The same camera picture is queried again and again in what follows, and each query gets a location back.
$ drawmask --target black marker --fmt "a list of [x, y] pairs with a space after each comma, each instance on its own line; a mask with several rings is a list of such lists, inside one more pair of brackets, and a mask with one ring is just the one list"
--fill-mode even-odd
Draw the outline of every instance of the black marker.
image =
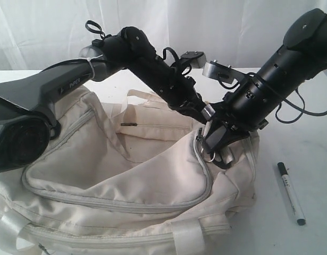
[[287, 173], [287, 170], [286, 170], [285, 165], [284, 165], [283, 162], [278, 163], [278, 169], [279, 169], [281, 178], [282, 178], [282, 180], [284, 182], [287, 194], [289, 196], [291, 206], [292, 206], [292, 209], [293, 209], [293, 213], [295, 214], [296, 219], [297, 219], [297, 223], [298, 223], [299, 226], [303, 226], [306, 223], [304, 213], [303, 213], [303, 211], [302, 211], [302, 209], [300, 207], [298, 198], [296, 196], [295, 190], [294, 190], [294, 188], [292, 186], [292, 183], [291, 183], [290, 176]]

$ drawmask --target white table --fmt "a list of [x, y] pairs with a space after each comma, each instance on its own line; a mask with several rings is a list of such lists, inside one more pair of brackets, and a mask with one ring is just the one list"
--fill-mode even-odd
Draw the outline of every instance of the white table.
[[[257, 69], [239, 69], [243, 72]], [[0, 71], [0, 82], [20, 79], [36, 71]], [[222, 99], [219, 84], [193, 70], [196, 89], [205, 100]], [[88, 82], [101, 101], [119, 103], [129, 89], [149, 91], [128, 71], [121, 71], [101, 83]], [[327, 109], [327, 77], [321, 73], [300, 87], [307, 110]], [[300, 105], [295, 96], [290, 99]], [[284, 104], [280, 116], [292, 119], [297, 112]], [[267, 118], [260, 131], [261, 145], [256, 174], [257, 203], [231, 219], [232, 235], [223, 240], [216, 254], [280, 255], [327, 254], [327, 116], [303, 116], [291, 125]], [[298, 226], [283, 187], [277, 162], [283, 161], [293, 181], [307, 224]]]

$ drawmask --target white curtain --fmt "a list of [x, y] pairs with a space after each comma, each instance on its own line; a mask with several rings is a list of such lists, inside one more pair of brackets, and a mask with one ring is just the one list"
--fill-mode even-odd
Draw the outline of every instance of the white curtain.
[[327, 0], [0, 0], [0, 70], [40, 70], [76, 58], [94, 35], [141, 28], [159, 55], [200, 50], [234, 67], [259, 67], [290, 25]]

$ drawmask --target cream duffel bag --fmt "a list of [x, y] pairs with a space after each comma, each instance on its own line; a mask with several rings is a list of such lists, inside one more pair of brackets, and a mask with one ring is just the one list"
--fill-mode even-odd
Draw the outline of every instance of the cream duffel bag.
[[[62, 125], [33, 164], [0, 174], [0, 248], [11, 254], [210, 254], [228, 218], [254, 204], [256, 133], [202, 155], [200, 128], [157, 95], [101, 104], [81, 87], [56, 104]], [[17, 239], [34, 245], [17, 247]]]

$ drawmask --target bag zipper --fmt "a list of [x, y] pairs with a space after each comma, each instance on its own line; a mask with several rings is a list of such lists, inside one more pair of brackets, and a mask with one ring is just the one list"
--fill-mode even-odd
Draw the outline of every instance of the bag zipper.
[[[229, 223], [224, 223], [217, 226], [203, 227], [205, 235], [211, 234], [229, 234], [231, 226]], [[164, 242], [174, 241], [173, 233], [165, 233], [152, 236], [134, 236], [134, 237], [79, 237], [67, 236], [48, 230], [40, 229], [37, 225], [31, 223], [26, 225], [21, 231], [22, 235], [31, 235], [36, 237], [40, 243], [53, 242], [72, 248], [86, 249], [117, 249], [117, 248], [132, 248], [142, 245], [154, 245]]]
[[191, 128], [187, 126], [176, 126], [176, 125], [165, 125], [165, 124], [146, 124], [146, 123], [121, 123], [121, 126], [142, 126], [145, 128], [154, 129], [175, 129], [175, 130], [187, 130], [190, 131]]
[[[54, 150], [60, 147], [62, 144], [67, 142], [67, 140], [75, 133], [76, 130], [81, 128], [89, 119], [94, 115], [94, 111], [91, 109], [84, 113], [68, 130], [67, 134], [62, 138], [62, 140], [56, 144], [51, 150], [43, 154], [37, 161], [42, 160]], [[116, 211], [120, 213], [138, 213], [138, 214], [158, 214], [158, 213], [171, 213], [180, 210], [189, 209], [200, 202], [204, 201], [211, 193], [212, 190], [212, 180], [211, 174], [208, 170], [207, 165], [205, 164], [203, 157], [200, 153], [200, 140], [198, 139], [197, 133], [194, 137], [193, 149], [195, 155], [203, 169], [206, 178], [206, 187], [204, 192], [196, 199], [188, 202], [182, 202], [178, 205], [143, 205], [138, 203], [123, 202], [110, 199], [101, 199], [101, 198], [92, 198], [92, 197], [83, 197], [81, 195], [73, 195], [67, 193], [59, 193], [54, 191], [40, 190], [35, 189], [29, 185], [26, 178], [27, 169], [33, 166], [37, 161], [28, 166], [22, 174], [22, 182], [26, 189], [30, 190], [32, 193], [37, 194], [41, 197], [52, 199], [58, 202], [63, 203], [73, 203], [76, 205], [96, 207], [96, 208], [105, 208], [110, 211]]]

